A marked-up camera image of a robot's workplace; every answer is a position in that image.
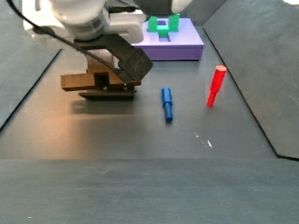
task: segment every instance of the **green object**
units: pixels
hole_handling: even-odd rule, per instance
[[[157,24],[157,17],[149,17],[148,19],[148,32],[157,32],[158,38],[168,38],[168,32],[179,31],[180,14],[175,14],[168,17],[168,24]]]

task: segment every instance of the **purple box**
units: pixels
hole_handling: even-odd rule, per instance
[[[142,26],[144,41],[134,44],[140,47],[150,60],[200,60],[204,44],[195,30],[192,21],[180,18],[179,32],[169,32],[169,39],[158,39],[157,32],[146,32],[146,23]]]

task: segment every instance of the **brown wooden block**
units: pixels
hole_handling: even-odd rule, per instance
[[[94,89],[94,76],[90,73],[65,74],[60,77],[60,87],[64,91]]]

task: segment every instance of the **cable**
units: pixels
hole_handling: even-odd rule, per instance
[[[40,31],[44,34],[48,34],[49,36],[52,36],[54,39],[57,39],[61,43],[64,43],[65,45],[70,46],[72,48],[74,48],[78,52],[84,53],[85,55],[88,55],[92,59],[97,60],[100,63],[102,63],[116,74],[117,74],[117,70],[93,53],[90,53],[89,51],[86,51],[85,49],[82,49],[81,47],[78,47],[77,45],[72,44],[65,38],[60,37],[58,35],[56,35],[53,32],[50,32],[48,29],[41,28],[29,18],[26,18],[24,16],[24,14],[17,10],[16,6],[14,6],[14,2],[13,0],[5,0],[10,9],[13,10],[13,12],[16,13],[16,15],[28,23],[32,25],[33,29]]]

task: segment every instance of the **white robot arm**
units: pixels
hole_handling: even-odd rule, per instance
[[[64,37],[88,41],[101,34],[117,34],[129,44],[142,41],[142,22],[150,15],[180,12],[192,0],[134,0],[140,10],[109,13],[106,0],[22,0],[22,14],[42,28]],[[32,38],[48,48],[66,46],[24,21]]]

